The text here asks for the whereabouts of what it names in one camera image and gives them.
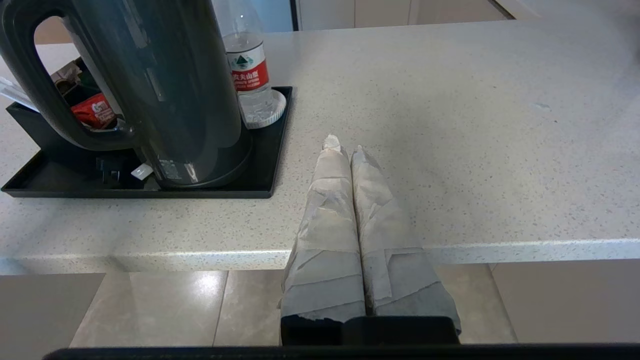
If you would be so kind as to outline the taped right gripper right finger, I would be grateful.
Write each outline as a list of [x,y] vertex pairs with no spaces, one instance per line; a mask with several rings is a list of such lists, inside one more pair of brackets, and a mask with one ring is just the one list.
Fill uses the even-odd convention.
[[377,160],[359,146],[350,160],[366,309],[376,317],[446,317],[457,306]]

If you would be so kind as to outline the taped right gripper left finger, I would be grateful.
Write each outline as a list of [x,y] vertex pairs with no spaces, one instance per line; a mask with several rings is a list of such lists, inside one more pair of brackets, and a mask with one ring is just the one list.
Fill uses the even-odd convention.
[[322,145],[282,280],[281,317],[345,322],[366,314],[349,157]]

